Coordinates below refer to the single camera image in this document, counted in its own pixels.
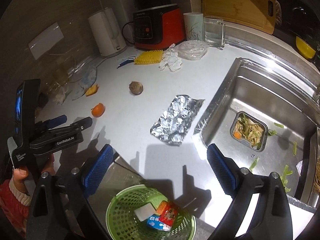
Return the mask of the person's left hand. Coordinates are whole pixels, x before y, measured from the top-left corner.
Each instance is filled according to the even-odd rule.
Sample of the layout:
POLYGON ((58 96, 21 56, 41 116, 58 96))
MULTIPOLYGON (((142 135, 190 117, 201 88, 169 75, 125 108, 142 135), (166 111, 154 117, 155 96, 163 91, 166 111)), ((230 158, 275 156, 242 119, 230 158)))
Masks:
MULTIPOLYGON (((55 170, 54 170, 54 155, 51 154, 47 160, 47 162, 45 163, 42 172, 48 172, 51 175, 55 175, 55 170)), ((24 181, 27 179, 27 177, 29 176, 29 170, 26 166, 22 166, 21 168, 16 168, 13 169, 13 182, 14 185, 16 187, 16 189, 18 189, 18 191, 22 192, 22 193, 26 193, 29 194, 24 181)))

